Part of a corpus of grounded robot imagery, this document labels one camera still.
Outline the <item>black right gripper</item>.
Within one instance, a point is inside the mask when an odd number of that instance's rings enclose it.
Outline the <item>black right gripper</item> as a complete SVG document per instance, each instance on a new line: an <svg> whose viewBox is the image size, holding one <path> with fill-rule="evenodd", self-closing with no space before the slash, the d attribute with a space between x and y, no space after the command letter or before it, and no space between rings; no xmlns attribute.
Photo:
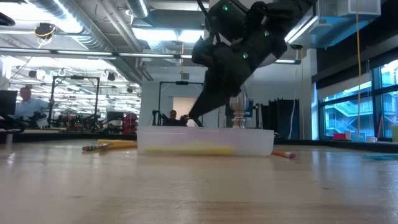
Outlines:
<svg viewBox="0 0 398 224"><path fill-rule="evenodd" d="M192 50L192 61L207 68L203 89L188 117L198 118L229 102L258 66L258 36L249 35L227 45L200 37Z"/></svg>

